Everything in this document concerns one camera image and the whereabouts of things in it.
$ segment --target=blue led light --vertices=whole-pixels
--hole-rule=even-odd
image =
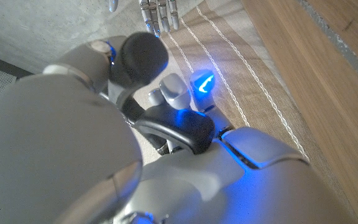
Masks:
[[[208,91],[210,91],[212,89],[211,85],[212,83],[212,79],[214,78],[214,75],[209,76],[201,85],[200,87],[198,87],[198,91],[202,92],[202,93],[207,93]]]

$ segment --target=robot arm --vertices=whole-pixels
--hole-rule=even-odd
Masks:
[[[95,223],[131,196],[139,145],[97,94],[125,39],[83,44],[0,97],[0,223]]]

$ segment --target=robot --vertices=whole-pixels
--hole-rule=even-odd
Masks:
[[[5,92],[0,223],[355,222],[298,151],[232,127],[211,71],[192,74],[191,90],[169,75],[139,106],[134,92],[167,62],[153,34],[111,37]],[[163,156],[143,166],[130,126]]]

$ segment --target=beige carpet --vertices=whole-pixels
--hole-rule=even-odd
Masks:
[[[179,30],[162,34],[162,40],[170,61],[157,80],[135,95],[143,107],[150,106],[147,92],[165,75],[175,72],[188,83],[190,67],[212,70],[214,99],[233,125],[260,129],[298,149],[354,215],[240,1],[203,1],[183,17]],[[145,163],[156,160],[154,149],[136,136]]]

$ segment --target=white stitched line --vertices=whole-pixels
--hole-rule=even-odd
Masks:
[[[246,67],[248,68],[248,70],[250,71],[251,75],[253,76],[253,78],[255,79],[255,81],[258,83],[258,86],[262,89],[263,93],[265,93],[265,96],[267,97],[267,99],[269,100],[270,104],[272,105],[273,109],[276,111],[276,114],[278,115],[278,117],[280,118],[282,124],[284,125],[285,129],[287,130],[287,132],[289,133],[289,135],[292,138],[292,141],[295,143],[295,145],[297,146],[297,148],[299,149],[299,151],[303,154],[303,156],[305,156],[308,160],[309,157],[306,155],[305,150],[303,149],[303,146],[299,143],[298,138],[293,134],[293,131],[291,129],[291,127],[288,125],[286,119],[283,117],[282,112],[278,109],[277,105],[274,103],[273,98],[270,96],[270,94],[268,93],[268,91],[266,90],[266,88],[264,87],[263,83],[259,80],[259,77],[255,74],[254,70],[252,69],[252,67],[248,64],[247,60],[244,58],[244,56],[242,56],[242,54],[240,53],[240,51],[237,50],[237,47],[234,46],[234,44],[228,40],[225,35],[219,30],[219,28],[215,25],[215,23],[213,21],[211,21],[210,19],[208,19],[199,9],[198,6],[196,6],[196,9],[198,11],[198,14],[203,17],[206,21],[208,21],[212,27],[214,27],[214,29],[216,30],[216,32],[218,32],[218,34],[231,46],[231,48],[236,52],[236,54],[239,56],[239,58],[242,60],[242,62],[246,65]]]
[[[237,101],[236,96],[234,96],[233,91],[231,90],[229,84],[227,84],[226,79],[223,77],[223,74],[221,72],[221,70],[218,68],[218,65],[216,65],[215,60],[212,58],[211,54],[209,54],[208,50],[205,48],[205,46],[198,40],[198,38],[194,35],[194,33],[191,31],[191,29],[185,24],[185,21],[183,21],[182,18],[180,18],[181,23],[186,27],[187,31],[194,37],[194,39],[197,41],[197,43],[204,49],[206,55],[208,56],[209,60],[212,62],[212,64],[214,65],[216,71],[218,72],[219,76],[221,77],[224,86],[227,88],[227,90],[229,91],[229,94],[231,96],[231,98],[234,101],[234,104],[236,105],[237,109],[239,110],[240,114],[241,114],[241,118],[244,120],[244,122],[246,123],[246,126],[250,126],[250,124],[248,123],[247,117],[245,116],[244,112],[242,111],[239,102]]]
[[[193,70],[193,68],[191,67],[190,62],[187,60],[187,57],[186,57],[185,53],[182,51],[181,47],[179,47],[179,44],[178,44],[178,43],[175,41],[175,39],[171,36],[171,33],[168,33],[168,36],[169,36],[169,38],[171,38],[171,40],[173,41],[173,43],[174,43],[174,44],[176,45],[176,47],[179,49],[181,55],[182,55],[183,58],[185,59],[185,62],[186,62],[186,64],[187,64],[187,67],[189,67],[190,71],[191,71],[192,73],[194,73],[194,70]]]

